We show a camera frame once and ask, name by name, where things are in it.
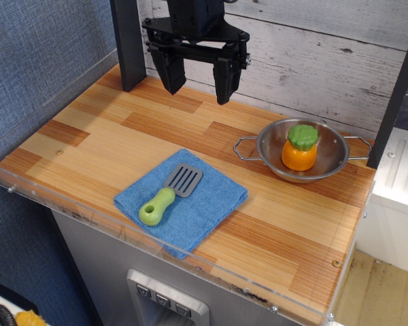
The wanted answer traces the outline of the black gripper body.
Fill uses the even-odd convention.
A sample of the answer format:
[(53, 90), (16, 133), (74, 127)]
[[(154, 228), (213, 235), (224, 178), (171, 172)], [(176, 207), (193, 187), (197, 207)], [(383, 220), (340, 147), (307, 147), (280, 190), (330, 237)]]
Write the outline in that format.
[(225, 21), (224, 1), (168, 1), (169, 16), (146, 18), (148, 51), (162, 58), (215, 63), (229, 59), (241, 69), (250, 64), (250, 35)]

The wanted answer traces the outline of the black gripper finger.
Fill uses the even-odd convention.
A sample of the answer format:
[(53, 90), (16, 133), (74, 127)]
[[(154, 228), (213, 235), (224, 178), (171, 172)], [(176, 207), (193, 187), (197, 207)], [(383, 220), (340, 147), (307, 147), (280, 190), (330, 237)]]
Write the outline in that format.
[(163, 48), (154, 42), (149, 49), (163, 86), (170, 94), (175, 94), (186, 83), (184, 59), (175, 55), (171, 48)]
[(214, 63), (214, 80), (217, 102), (224, 105), (238, 89), (241, 76), (241, 66), (238, 61), (230, 58), (219, 58)]

